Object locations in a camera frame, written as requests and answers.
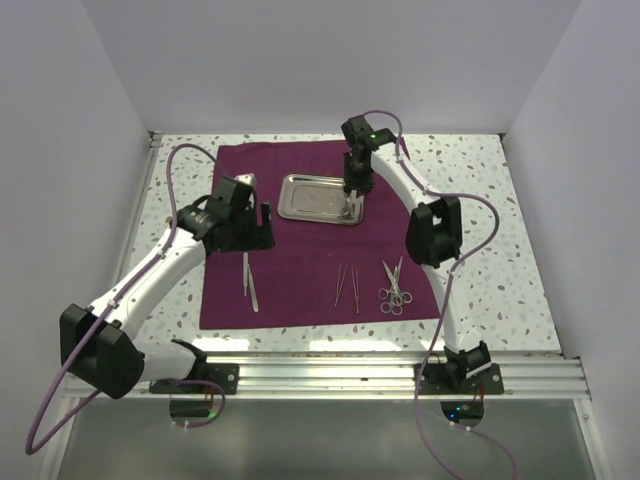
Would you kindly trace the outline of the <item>small steel ring scissors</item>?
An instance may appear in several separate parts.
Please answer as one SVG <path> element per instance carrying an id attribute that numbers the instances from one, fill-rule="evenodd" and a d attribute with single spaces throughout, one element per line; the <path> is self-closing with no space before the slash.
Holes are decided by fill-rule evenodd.
<path id="1" fill-rule="evenodd" d="M 385 274 L 389 280 L 389 287 L 380 289 L 378 296 L 390 308 L 395 306 L 402 307 L 413 301 L 412 294 L 408 291 L 404 291 L 400 286 L 402 260 L 403 258 L 400 258 L 399 263 L 394 267 L 394 269 L 391 269 L 385 261 L 382 261 Z"/>

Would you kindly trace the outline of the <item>steel scalpel handle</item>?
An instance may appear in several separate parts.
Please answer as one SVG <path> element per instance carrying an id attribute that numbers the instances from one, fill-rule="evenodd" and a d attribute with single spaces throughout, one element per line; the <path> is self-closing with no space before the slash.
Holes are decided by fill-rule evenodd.
<path id="1" fill-rule="evenodd" d="M 341 210 L 341 220 L 351 222 L 357 217 L 357 207 L 350 198 L 346 198 Z"/>

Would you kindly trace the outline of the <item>purple cloth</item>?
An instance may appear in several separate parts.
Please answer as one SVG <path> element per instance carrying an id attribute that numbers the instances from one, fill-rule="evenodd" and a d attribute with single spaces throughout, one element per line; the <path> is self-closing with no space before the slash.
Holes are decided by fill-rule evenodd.
<path id="1" fill-rule="evenodd" d="M 363 220 L 338 226 L 272 216 L 275 247 L 253 251 L 259 312 L 243 294 L 242 255 L 214 253 L 206 261 L 201 302 L 203 330 L 324 326 L 392 321 L 380 310 L 378 291 L 387 285 L 382 261 L 402 260 L 401 286 L 413 301 L 403 320 L 434 319 L 438 307 L 429 280 L 407 254 L 409 214 L 387 182 L 378 178 L 364 199 Z M 339 263 L 347 263 L 340 301 L 334 307 Z M 356 314 L 351 267 L 358 268 L 360 314 Z"/>

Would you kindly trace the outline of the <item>steel surgical scissors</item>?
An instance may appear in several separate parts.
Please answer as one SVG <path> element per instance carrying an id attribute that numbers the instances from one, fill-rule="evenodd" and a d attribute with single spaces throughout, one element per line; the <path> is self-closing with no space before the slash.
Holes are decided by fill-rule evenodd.
<path id="1" fill-rule="evenodd" d="M 400 300 L 399 298 L 391 298 L 390 300 L 381 300 L 380 310 L 382 313 L 385 313 L 385 314 L 392 314 L 395 316 L 399 316 L 402 314 L 403 304 L 404 304 L 404 298 L 403 300 Z"/>

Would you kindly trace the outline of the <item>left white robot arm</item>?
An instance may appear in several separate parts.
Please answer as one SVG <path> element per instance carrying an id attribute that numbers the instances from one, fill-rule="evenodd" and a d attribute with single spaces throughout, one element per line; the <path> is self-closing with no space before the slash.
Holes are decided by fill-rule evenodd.
<path id="1" fill-rule="evenodd" d="M 201 390 L 208 379 L 201 350 L 181 340 L 139 344 L 138 333 L 173 287 L 211 254 L 274 245 L 267 202 L 240 209 L 228 205 L 212 211 L 195 205 L 180 209 L 154 249 L 116 286 L 89 306 L 72 304 L 62 313 L 63 370 L 113 399 L 145 381 L 174 381 L 189 393 Z"/>

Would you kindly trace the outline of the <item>fine pointed steel tweezers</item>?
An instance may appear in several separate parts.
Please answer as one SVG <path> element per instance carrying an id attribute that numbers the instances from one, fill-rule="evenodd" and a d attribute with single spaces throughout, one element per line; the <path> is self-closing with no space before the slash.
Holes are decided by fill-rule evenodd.
<path id="1" fill-rule="evenodd" d="M 337 279 L 336 279 L 334 307 L 337 307 L 340 301 L 341 293 L 344 287 L 344 282 L 346 280 L 347 267 L 348 267 L 347 263 L 342 263 L 342 262 L 339 263 Z"/>

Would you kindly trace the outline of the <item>steel forceps with rings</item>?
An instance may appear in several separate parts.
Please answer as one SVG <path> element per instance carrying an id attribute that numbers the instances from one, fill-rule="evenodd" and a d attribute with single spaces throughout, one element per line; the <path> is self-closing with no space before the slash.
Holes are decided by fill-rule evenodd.
<path id="1" fill-rule="evenodd" d="M 394 274 L 391 272 L 389 265 L 385 261 L 382 261 L 382 265 L 387 279 L 389 280 L 389 287 L 381 288 L 378 292 L 378 297 L 381 300 L 390 300 L 391 298 L 399 298 L 400 300 L 403 300 L 403 292 L 401 291 Z"/>

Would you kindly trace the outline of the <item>steel straight probe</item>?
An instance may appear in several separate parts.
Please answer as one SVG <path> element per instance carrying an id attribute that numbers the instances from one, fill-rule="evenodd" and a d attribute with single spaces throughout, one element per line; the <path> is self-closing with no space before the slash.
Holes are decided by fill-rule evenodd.
<path id="1" fill-rule="evenodd" d="M 257 296 L 257 290 L 256 290 L 256 286 L 255 286 L 255 281 L 254 281 L 254 276 L 251 270 L 251 267 L 248 267 L 248 287 L 249 287 L 249 293 L 250 293 L 250 298 L 251 298 L 251 304 L 252 304 L 252 309 L 254 313 L 258 313 L 259 312 L 259 301 L 258 301 L 258 296 Z"/>

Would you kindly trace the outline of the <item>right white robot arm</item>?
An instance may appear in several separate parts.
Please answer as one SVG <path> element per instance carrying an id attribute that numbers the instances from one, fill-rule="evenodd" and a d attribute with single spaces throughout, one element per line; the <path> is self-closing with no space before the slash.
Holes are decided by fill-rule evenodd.
<path id="1" fill-rule="evenodd" d="M 347 193 L 358 196 L 370 193 L 373 176 L 382 177 L 400 198 L 409 213 L 405 244 L 411 260 L 419 265 L 433 289 L 440 318 L 436 336 L 444 339 L 445 379 L 451 389 L 468 392 L 481 380 L 481 373 L 491 366 L 486 343 L 474 329 L 462 326 L 464 315 L 450 306 L 456 270 L 496 236 L 499 215 L 491 203 L 473 194 L 442 193 L 433 189 L 400 152 L 399 141 L 390 142 L 395 157 L 378 153 L 387 143 L 380 135 L 370 135 L 351 142 L 344 154 L 344 181 Z M 460 200 L 484 204 L 492 213 L 494 227 L 489 237 L 466 253 L 462 248 L 462 209 Z"/>

